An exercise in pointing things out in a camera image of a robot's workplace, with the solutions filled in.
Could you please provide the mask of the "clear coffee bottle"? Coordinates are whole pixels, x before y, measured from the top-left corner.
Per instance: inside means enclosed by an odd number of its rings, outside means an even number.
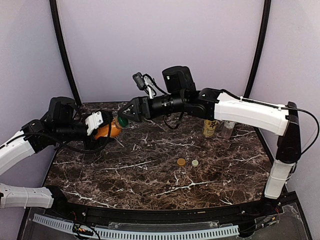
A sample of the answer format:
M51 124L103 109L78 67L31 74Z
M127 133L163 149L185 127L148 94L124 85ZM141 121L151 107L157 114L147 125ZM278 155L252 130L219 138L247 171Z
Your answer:
M222 128L222 131L221 131L221 137L223 139L230 139L232 133L233 133L233 129L235 127L235 122L233 121L225 121L224 122L224 125L223 125L223 128Z

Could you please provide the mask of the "orange juice bottle green cap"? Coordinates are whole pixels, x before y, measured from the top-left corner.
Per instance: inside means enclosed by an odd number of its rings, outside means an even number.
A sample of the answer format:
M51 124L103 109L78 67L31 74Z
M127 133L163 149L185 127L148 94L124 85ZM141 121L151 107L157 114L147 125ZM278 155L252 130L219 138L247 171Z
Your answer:
M121 132L124 127L121 127L118 123L118 116L114 117L111 126L108 124L106 126L100 127L97 130L96 135L94 138L98 140L99 138L116 138Z

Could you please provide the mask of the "gold bottle cap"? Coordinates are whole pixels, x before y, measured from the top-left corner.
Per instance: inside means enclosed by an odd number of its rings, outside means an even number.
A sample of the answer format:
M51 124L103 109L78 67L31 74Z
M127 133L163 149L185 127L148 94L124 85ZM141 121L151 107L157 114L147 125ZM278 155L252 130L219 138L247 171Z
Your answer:
M184 158L179 158L178 160L177 160L177 165L179 166L179 167L184 167L185 165L186 165L186 160L184 159Z

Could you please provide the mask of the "cream bottle cap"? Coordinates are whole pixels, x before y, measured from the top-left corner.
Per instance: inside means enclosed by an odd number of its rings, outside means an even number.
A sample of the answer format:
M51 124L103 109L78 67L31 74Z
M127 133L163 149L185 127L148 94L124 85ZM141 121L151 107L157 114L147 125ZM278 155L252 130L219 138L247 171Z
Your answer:
M193 161L191 162L191 165L192 165L193 167L197 167L197 166L199 165L199 161L198 161L198 160L193 160Z

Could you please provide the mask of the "yellow tea bottle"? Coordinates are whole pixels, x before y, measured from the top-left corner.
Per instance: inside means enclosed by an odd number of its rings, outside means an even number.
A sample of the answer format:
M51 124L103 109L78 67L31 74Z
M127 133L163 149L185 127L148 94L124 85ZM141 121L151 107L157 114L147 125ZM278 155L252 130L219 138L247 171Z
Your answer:
M203 131L202 134L205 138L211 138L215 135L216 127L218 125L217 120L207 120L205 119L203 122Z

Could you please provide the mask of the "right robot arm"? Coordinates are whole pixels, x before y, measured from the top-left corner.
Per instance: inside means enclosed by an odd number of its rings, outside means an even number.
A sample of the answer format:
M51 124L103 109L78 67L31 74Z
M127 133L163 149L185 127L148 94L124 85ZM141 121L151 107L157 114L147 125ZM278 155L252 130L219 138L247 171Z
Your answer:
M118 116L141 122L174 113L186 113L204 120L230 121L264 129L278 136L275 160L264 188L264 197L276 200L289 174L304 151L294 102L272 104L237 96L225 89L197 90L187 66L172 66L162 71L167 93L133 98Z

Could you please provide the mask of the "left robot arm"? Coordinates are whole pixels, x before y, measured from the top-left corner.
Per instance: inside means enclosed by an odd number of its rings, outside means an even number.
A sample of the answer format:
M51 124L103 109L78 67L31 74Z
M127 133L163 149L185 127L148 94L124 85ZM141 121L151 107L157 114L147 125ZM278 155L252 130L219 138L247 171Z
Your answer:
M71 141L93 139L101 124L101 112L81 118L80 108L74 99L54 97L48 111L41 119L25 124L8 141L0 146L0 172L4 174L22 160L56 144L66 145ZM48 187L18 187L4 183L0 185L0 207L38 207L50 209L57 198Z

